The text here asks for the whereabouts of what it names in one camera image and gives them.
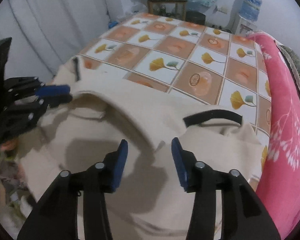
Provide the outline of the small blue object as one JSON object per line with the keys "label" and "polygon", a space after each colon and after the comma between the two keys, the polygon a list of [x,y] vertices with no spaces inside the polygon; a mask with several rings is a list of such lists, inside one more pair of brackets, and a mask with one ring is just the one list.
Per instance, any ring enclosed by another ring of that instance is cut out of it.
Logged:
{"label": "small blue object", "polygon": [[116,25],[118,25],[117,21],[109,22],[108,23],[108,28],[111,29],[111,28],[115,27]]}

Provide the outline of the white curtain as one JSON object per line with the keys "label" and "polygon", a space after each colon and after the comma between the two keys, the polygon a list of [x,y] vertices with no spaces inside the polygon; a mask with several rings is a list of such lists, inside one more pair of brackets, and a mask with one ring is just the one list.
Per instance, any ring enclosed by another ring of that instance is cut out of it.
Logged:
{"label": "white curtain", "polygon": [[105,33],[120,0],[3,0],[0,39],[12,43],[5,77],[49,81],[58,67]]}

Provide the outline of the wall power socket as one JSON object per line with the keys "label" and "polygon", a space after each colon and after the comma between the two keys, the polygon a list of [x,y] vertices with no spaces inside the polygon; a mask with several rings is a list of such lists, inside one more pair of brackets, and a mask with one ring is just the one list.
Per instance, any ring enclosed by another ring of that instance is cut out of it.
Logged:
{"label": "wall power socket", "polygon": [[228,13],[228,8],[226,6],[217,5],[216,9],[217,9],[218,12],[221,12],[223,14],[227,14]]}

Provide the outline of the white water dispenser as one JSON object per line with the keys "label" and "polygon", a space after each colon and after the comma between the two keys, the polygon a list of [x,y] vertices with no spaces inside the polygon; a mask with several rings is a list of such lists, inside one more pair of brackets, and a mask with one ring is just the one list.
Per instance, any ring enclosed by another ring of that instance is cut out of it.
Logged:
{"label": "white water dispenser", "polygon": [[232,26],[232,33],[239,36],[246,36],[250,31],[255,31],[257,26],[249,20],[243,18],[240,14],[237,14]]}

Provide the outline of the blue water bottle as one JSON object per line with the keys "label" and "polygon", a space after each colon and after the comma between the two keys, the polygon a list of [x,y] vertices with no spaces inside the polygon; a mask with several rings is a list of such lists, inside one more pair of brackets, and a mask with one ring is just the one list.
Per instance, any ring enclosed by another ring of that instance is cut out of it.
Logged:
{"label": "blue water bottle", "polygon": [[246,20],[256,22],[260,13],[262,0],[243,0],[239,15]]}

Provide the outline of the orange patterned bed sheet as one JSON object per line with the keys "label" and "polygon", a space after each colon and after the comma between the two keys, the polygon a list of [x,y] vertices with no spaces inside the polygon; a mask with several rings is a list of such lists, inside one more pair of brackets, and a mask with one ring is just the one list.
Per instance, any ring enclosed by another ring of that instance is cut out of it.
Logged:
{"label": "orange patterned bed sheet", "polygon": [[81,66],[192,102],[228,107],[251,123],[268,153],[271,94],[260,46],[245,37],[137,14],[79,53]]}

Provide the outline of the pink floral blanket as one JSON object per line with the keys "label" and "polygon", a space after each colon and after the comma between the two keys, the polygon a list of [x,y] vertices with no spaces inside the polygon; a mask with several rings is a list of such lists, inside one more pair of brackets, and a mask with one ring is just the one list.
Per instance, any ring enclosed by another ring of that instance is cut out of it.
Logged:
{"label": "pink floral blanket", "polygon": [[256,193],[285,239],[300,222],[300,98],[280,43],[263,31],[248,38],[261,47],[271,93],[268,155]]}

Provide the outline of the beige zip jacket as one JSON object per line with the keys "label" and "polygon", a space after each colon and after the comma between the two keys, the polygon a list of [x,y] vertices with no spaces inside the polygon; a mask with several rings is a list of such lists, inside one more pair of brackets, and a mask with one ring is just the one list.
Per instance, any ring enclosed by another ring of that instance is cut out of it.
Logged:
{"label": "beige zip jacket", "polygon": [[128,142],[120,187],[106,195],[115,239],[185,239],[194,195],[181,187],[171,141],[214,170],[237,169],[245,179],[261,174],[263,147],[251,124],[212,119],[186,126],[184,118],[211,110],[195,100],[129,81],[113,66],[81,69],[67,62],[52,83],[69,85],[71,103],[48,111],[19,139],[19,164],[39,199],[62,170],[76,173]]}

